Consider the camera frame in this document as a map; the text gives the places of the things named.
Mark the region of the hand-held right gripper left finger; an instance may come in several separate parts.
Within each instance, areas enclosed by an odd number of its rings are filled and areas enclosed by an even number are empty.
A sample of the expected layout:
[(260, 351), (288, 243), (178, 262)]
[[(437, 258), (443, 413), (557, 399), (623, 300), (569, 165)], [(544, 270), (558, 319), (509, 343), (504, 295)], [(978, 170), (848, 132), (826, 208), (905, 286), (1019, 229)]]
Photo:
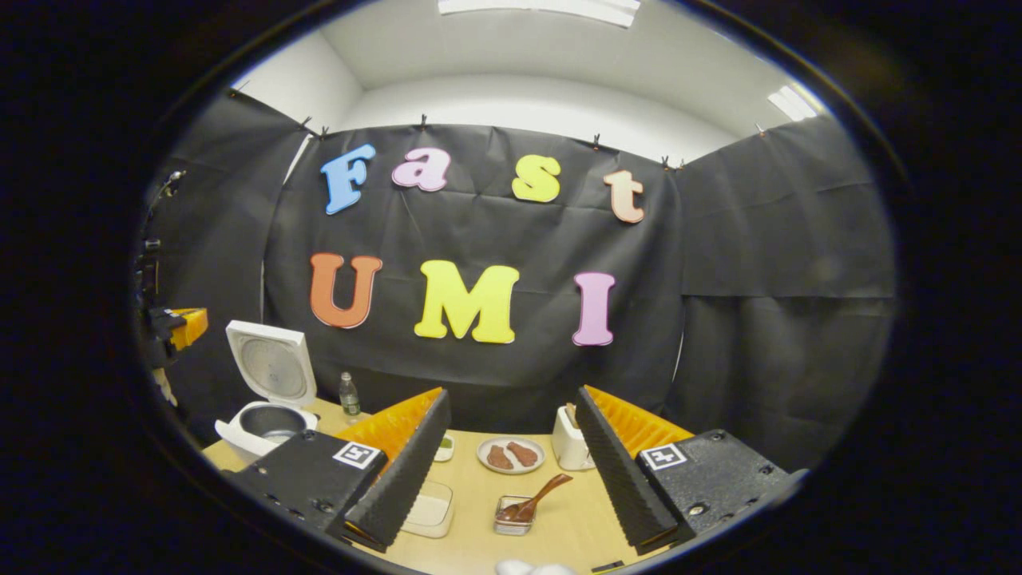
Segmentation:
[(449, 423), (449, 393), (434, 388), (338, 434), (304, 430), (232, 473), (232, 481), (300, 525), (383, 553), (411, 512)]

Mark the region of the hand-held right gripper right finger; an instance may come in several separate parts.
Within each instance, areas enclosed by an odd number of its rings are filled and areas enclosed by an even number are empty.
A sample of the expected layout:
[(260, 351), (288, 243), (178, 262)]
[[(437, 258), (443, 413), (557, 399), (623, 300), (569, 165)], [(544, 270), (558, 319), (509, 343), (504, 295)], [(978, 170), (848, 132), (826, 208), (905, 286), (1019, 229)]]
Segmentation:
[(727, 430), (693, 434), (590, 386), (574, 403), (628, 545), (639, 554), (723, 530), (798, 484), (799, 473)]

